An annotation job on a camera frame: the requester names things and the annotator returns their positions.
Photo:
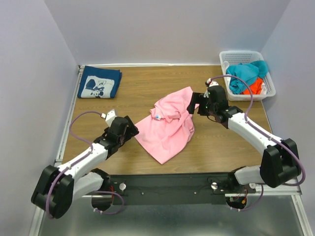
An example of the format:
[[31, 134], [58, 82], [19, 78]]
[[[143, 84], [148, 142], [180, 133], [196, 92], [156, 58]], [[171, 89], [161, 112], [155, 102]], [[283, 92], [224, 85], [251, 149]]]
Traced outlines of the pink t-shirt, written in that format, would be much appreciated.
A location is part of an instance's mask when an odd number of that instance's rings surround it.
[[191, 97], [191, 87], [173, 92], [158, 100], [151, 114], [135, 125], [139, 130], [136, 140], [160, 164], [181, 152], [194, 134], [192, 115], [187, 111]]

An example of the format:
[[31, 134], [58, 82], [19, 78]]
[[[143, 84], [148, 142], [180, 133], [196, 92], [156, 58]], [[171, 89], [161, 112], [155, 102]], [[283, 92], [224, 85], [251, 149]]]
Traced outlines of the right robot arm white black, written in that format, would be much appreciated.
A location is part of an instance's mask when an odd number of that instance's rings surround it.
[[246, 113], [230, 106], [222, 86], [209, 86], [205, 93], [194, 92], [187, 107], [189, 114], [213, 117], [249, 142], [262, 156], [258, 166], [241, 167], [230, 172], [231, 183], [266, 184], [276, 188], [302, 173], [297, 145], [292, 139], [281, 139], [258, 126]]

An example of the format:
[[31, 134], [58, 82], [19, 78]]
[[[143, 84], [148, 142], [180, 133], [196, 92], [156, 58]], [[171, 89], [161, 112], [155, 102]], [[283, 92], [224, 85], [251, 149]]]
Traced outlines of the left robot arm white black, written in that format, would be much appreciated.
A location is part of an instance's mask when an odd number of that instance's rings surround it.
[[87, 150], [58, 167], [49, 165], [44, 168], [31, 202], [48, 216], [59, 219], [69, 210], [73, 201], [88, 193], [103, 193], [113, 198], [116, 192], [110, 175], [96, 166], [138, 133], [138, 128], [128, 116], [113, 118], [103, 134]]

